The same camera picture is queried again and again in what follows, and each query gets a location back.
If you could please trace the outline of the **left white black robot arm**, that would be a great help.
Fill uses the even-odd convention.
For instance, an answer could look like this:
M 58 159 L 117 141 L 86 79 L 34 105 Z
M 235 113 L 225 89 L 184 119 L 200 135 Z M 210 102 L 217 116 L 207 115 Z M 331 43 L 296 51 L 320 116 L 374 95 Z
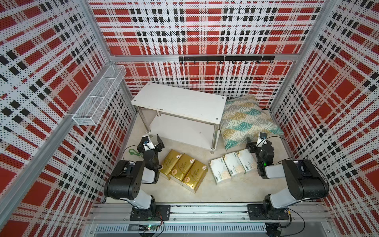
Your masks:
M 156 214 L 155 198 L 141 189 L 142 184 L 156 184 L 159 180 L 159 152 L 165 148 L 157 135 L 157 144 L 145 135 L 137 145 L 142 161 L 119 161 L 104 186 L 105 197 L 127 201 L 139 214 L 151 217 Z

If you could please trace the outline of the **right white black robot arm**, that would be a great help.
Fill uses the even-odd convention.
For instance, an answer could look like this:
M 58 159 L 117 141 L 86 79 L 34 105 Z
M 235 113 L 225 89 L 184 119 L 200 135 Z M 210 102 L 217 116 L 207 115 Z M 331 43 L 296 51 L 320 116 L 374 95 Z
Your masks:
M 310 160 L 284 159 L 273 163 L 274 147 L 263 133 L 257 142 L 247 138 L 246 149 L 255 154 L 257 172 L 263 179 L 286 180 L 287 187 L 283 190 L 266 195 L 261 205 L 255 206 L 251 213 L 255 217 L 267 219 L 289 218 L 288 207 L 306 200 L 325 198 L 329 194 L 329 184 L 324 180 L 322 172 Z

